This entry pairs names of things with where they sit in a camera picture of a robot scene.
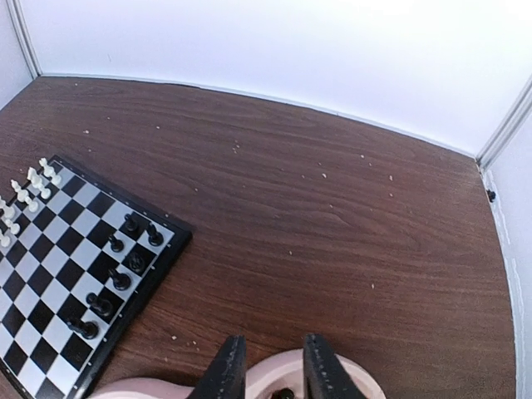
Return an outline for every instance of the white panel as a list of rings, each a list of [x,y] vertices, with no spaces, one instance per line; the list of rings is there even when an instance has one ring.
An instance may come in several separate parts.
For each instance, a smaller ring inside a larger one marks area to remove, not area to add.
[[[0,110],[32,81],[5,0],[0,1]]]
[[[532,397],[532,117],[488,172],[515,324],[517,397]]]
[[[45,74],[327,108],[475,154],[532,71],[529,0],[22,0]]]

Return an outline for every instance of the white pawn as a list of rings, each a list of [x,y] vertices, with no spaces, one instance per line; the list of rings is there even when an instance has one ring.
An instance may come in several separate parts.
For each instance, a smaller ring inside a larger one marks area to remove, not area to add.
[[[11,219],[15,215],[15,209],[12,206],[7,206],[2,197],[0,197],[0,209],[3,210],[3,217],[6,219]]]
[[[42,166],[44,169],[44,175],[46,177],[51,178],[51,182],[53,185],[58,185],[61,183],[61,176],[56,175],[56,171],[48,164],[48,161],[46,158],[41,158],[39,160],[39,165]]]
[[[33,168],[27,170],[27,179],[32,182],[32,187],[38,189],[41,192],[41,198],[47,200],[52,195],[50,189],[44,187],[42,183],[42,177],[37,174],[37,171]]]
[[[11,243],[11,239],[6,235],[3,235],[0,231],[0,247],[7,248]]]
[[[4,220],[3,223],[7,226],[9,231],[11,231],[11,234],[17,235],[18,233],[20,233],[20,224],[13,223],[13,221],[9,219]]]
[[[37,209],[39,208],[39,204],[38,202],[33,201],[30,198],[27,190],[22,190],[20,184],[18,184],[18,182],[16,182],[15,180],[11,180],[11,186],[17,193],[17,200],[20,202],[25,202],[27,204],[27,209],[30,212],[37,212]]]

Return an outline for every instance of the white square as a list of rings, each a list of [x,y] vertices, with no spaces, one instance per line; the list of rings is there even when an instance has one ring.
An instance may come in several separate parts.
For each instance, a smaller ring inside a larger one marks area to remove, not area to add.
[[[74,200],[76,200],[78,204],[87,207],[92,200],[95,199],[98,193],[100,193],[100,189],[90,183],[87,183],[81,187],[81,190],[79,190],[76,195],[74,195]]]
[[[13,343],[13,337],[9,331],[0,324],[0,357],[6,356],[7,350]]]
[[[12,303],[13,301],[8,297],[6,292],[0,289],[0,322],[3,320]]]
[[[32,395],[32,397],[34,397],[39,391],[45,377],[46,375],[44,372],[42,372],[32,359],[26,360],[17,376],[18,381],[20,381],[27,393]]]
[[[9,276],[11,276],[11,273],[13,273],[13,266],[9,263],[7,259],[0,260],[0,287],[2,287]]]
[[[68,290],[57,280],[53,279],[41,298],[54,313],[57,313],[68,298]]]
[[[115,229],[119,229],[124,224],[124,216],[133,212],[129,206],[122,204],[119,201],[115,203],[107,210],[102,219]]]
[[[18,330],[17,335],[15,336],[15,341],[18,343],[18,346],[28,356],[32,354],[33,349],[35,349],[40,339],[41,334],[27,320],[22,327],[20,327],[20,330]]]
[[[55,214],[59,214],[63,208],[70,202],[70,197],[59,191],[48,202],[48,208],[50,208]]]
[[[72,335],[72,331],[56,315],[48,323],[47,329],[44,330],[42,337],[47,340],[51,347],[57,353],[60,353]]]
[[[84,273],[76,285],[72,289],[71,293],[79,299],[81,303],[86,303],[86,296],[89,293],[100,294],[103,284],[92,277],[89,273]]]
[[[32,254],[26,252],[26,254],[22,257],[20,263],[17,265],[17,273],[20,274],[22,280],[27,283],[27,281],[33,275],[33,272],[35,272],[38,267],[39,261],[36,260]]]
[[[47,377],[65,395],[72,389],[79,376],[79,372],[65,360],[58,356],[48,370]]]
[[[42,261],[42,266],[44,266],[49,274],[56,277],[67,260],[68,255],[65,254],[59,247],[54,246]]]
[[[88,270],[100,252],[101,250],[91,241],[83,239],[71,255],[71,259],[84,270]]]
[[[72,224],[72,228],[79,234],[86,237],[99,221],[100,218],[98,218],[90,210],[84,209],[83,212],[81,212],[81,214],[77,217],[76,221]]]
[[[50,241],[54,244],[59,241],[63,234],[67,231],[68,224],[63,219],[55,217],[52,222],[44,229],[44,235],[46,235]]]
[[[20,238],[18,240],[26,248],[31,248],[37,239],[41,237],[41,234],[41,230],[39,230],[35,224],[29,224],[22,234],[20,234]]]
[[[17,299],[15,299],[15,305],[25,318],[30,315],[37,302],[39,302],[39,297],[29,285],[25,285],[18,294]]]

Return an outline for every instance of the black chess piece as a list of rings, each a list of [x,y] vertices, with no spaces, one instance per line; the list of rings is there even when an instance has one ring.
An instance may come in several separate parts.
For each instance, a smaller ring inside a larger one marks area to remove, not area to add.
[[[154,247],[158,247],[165,241],[163,234],[157,231],[157,228],[153,223],[148,224],[146,231],[148,232],[148,242]]]
[[[132,252],[128,256],[128,264],[135,273],[144,272],[146,266],[144,259],[137,252]]]
[[[124,291],[131,286],[131,278],[125,273],[119,273],[115,268],[109,269],[109,277],[113,280],[113,287]]]
[[[113,234],[109,236],[109,242],[111,243],[111,251],[120,252],[124,249],[124,242],[121,239],[118,239]]]
[[[91,310],[98,316],[106,318],[113,312],[113,305],[106,299],[99,298],[95,293],[89,293],[86,296],[86,302],[91,307]]]
[[[124,220],[126,221],[126,223],[124,224],[124,227],[130,233],[136,231],[139,228],[139,224],[133,218],[133,214],[124,215]]]
[[[98,335],[98,326],[94,322],[83,322],[79,318],[69,318],[66,325],[74,333],[80,334],[85,339],[93,339]]]

